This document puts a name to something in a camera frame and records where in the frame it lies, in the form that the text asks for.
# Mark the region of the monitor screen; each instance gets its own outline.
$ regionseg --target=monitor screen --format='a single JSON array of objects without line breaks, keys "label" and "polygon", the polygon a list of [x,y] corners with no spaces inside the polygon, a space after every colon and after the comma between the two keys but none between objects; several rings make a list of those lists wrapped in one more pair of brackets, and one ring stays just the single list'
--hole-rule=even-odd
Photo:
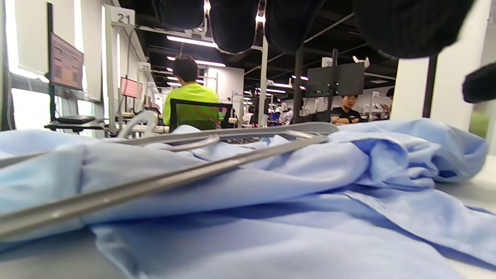
[{"label": "monitor screen", "polygon": [[[141,85],[141,93],[143,93],[143,83]],[[132,79],[121,77],[121,94],[123,96],[137,98],[138,97],[138,83]]]},{"label": "monitor screen", "polygon": [[82,91],[84,54],[54,33],[50,41],[50,83]]}]

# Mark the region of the blue fabric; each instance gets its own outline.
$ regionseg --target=blue fabric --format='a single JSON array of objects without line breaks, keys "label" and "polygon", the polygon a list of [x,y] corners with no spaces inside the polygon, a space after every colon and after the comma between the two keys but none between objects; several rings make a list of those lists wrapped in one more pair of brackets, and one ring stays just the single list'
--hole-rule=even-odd
[{"label": "blue fabric", "polygon": [[[53,134],[36,132],[54,151],[0,170],[0,212],[287,142],[171,153]],[[15,144],[25,135],[8,136],[0,152],[38,151]],[[435,181],[470,179],[486,153],[483,139],[431,120],[343,126],[328,143],[17,240],[89,225],[98,248],[136,279],[459,278],[429,244],[496,266],[496,216],[465,207]]]}]

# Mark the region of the keyboard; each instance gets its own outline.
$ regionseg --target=keyboard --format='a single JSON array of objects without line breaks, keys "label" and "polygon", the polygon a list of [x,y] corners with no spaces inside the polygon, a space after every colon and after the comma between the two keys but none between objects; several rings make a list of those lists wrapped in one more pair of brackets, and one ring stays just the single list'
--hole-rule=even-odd
[{"label": "keyboard", "polygon": [[94,116],[84,116],[84,115],[70,115],[62,116],[56,119],[59,123],[63,124],[85,124],[95,120]]}]

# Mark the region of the pink screen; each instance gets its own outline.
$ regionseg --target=pink screen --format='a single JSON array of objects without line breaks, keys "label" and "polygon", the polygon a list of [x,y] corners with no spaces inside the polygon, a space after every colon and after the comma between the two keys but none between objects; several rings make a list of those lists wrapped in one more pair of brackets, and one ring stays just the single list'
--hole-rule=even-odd
[{"label": "pink screen", "polygon": [[121,91],[122,95],[137,98],[138,97],[138,83],[134,80],[130,80],[121,77]]}]

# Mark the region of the computer monitor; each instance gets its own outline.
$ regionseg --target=computer monitor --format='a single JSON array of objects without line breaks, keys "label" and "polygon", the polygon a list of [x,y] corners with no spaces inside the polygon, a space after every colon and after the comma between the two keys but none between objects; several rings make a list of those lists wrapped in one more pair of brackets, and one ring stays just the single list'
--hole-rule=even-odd
[{"label": "computer monitor", "polygon": [[83,91],[84,54],[61,37],[50,33],[50,83]]},{"label": "computer monitor", "polygon": [[121,93],[123,96],[137,98],[138,97],[138,82],[121,77]]},{"label": "computer monitor", "polygon": [[[335,66],[336,96],[360,95],[364,92],[363,63],[350,63]],[[327,97],[332,82],[332,67],[308,70],[307,92],[305,97]]]}]

